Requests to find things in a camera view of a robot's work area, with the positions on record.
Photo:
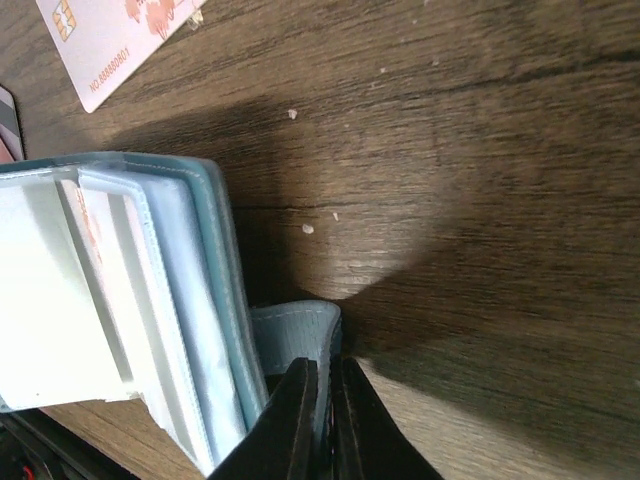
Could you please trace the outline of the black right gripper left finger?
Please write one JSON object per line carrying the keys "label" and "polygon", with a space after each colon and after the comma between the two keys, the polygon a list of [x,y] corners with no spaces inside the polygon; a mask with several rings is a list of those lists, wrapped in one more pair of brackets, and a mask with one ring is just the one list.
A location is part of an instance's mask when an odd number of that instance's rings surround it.
{"label": "black right gripper left finger", "polygon": [[317,364],[307,358],[295,359],[252,430],[209,479],[307,478],[317,387]]}

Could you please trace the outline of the white striped card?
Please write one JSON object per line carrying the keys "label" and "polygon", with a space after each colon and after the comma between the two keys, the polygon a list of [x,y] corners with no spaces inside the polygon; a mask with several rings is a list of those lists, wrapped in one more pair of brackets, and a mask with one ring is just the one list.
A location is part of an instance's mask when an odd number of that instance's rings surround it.
{"label": "white striped card", "polygon": [[1,409],[134,396],[74,192],[77,176],[1,178]]}

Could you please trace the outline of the blue card holder wallet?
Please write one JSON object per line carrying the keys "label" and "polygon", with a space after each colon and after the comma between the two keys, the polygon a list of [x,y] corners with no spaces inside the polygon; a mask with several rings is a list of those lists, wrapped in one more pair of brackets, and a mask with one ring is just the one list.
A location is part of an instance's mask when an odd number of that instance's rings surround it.
{"label": "blue card holder wallet", "polygon": [[266,380],[297,358],[318,368],[310,475],[332,477],[330,362],[341,312],[325,301],[248,305],[218,165],[190,157],[91,152],[7,163],[64,168],[87,248],[132,374],[134,396],[196,468],[211,474],[266,409]]}

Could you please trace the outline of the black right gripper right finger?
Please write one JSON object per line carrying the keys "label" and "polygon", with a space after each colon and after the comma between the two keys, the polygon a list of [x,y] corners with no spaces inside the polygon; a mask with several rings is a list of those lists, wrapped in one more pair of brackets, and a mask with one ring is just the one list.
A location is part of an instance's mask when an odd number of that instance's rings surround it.
{"label": "black right gripper right finger", "polygon": [[337,479],[443,479],[399,430],[353,358],[332,360],[332,404]]}

